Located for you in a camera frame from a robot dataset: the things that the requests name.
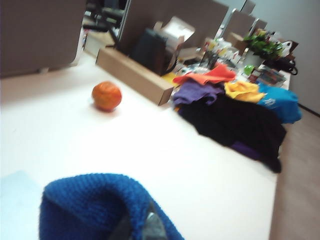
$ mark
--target wooden floor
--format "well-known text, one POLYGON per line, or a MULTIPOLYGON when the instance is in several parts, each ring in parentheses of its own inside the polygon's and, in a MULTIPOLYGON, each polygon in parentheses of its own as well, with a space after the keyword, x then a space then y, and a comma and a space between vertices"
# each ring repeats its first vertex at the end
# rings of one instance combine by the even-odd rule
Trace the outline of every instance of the wooden floor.
POLYGON ((301 111, 280 156, 270 240, 320 240, 320 118, 301 111))

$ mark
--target black garment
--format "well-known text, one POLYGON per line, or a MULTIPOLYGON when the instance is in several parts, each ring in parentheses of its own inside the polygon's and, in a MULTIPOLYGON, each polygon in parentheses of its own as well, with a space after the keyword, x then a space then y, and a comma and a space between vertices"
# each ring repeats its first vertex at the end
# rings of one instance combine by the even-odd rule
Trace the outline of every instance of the black garment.
POLYGON ((205 101, 200 99, 182 105, 178 113, 193 124, 199 134, 224 146, 240 141, 260 153, 260 161, 272 171, 281 172, 278 154, 286 130, 271 110, 225 95, 219 95, 210 106, 205 101))

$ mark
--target blue knit hat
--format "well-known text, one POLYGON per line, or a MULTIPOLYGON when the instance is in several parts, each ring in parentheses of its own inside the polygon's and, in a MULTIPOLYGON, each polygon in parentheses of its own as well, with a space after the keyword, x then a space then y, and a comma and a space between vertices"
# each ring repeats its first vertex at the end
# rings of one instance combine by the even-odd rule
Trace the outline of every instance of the blue knit hat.
POLYGON ((49 183, 40 207, 40 240, 108 240, 124 216, 131 237, 141 240, 154 206, 168 240, 183 240, 173 223, 144 187, 124 175, 86 174, 49 183))

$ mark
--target orange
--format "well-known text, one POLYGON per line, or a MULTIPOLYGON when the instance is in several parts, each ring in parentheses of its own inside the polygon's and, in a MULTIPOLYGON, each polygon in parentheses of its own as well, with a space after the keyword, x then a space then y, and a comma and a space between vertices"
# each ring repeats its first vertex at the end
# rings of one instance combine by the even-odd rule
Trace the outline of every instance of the orange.
POLYGON ((96 85, 92 90, 94 104, 102 110, 111 111, 122 100, 120 89, 110 81, 104 81, 96 85))

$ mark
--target black bag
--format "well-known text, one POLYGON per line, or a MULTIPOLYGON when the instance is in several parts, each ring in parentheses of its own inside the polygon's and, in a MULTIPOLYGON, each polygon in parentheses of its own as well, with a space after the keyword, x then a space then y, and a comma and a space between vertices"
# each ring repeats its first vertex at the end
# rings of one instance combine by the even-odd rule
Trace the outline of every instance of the black bag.
POLYGON ((171 72, 177 64, 177 53, 166 47, 167 38, 147 28, 129 57, 162 76, 171 72))
POLYGON ((276 69, 277 71, 283 70, 292 75, 298 74, 296 62, 286 57, 281 57, 278 60, 266 60, 263 62, 263 64, 269 68, 276 69))

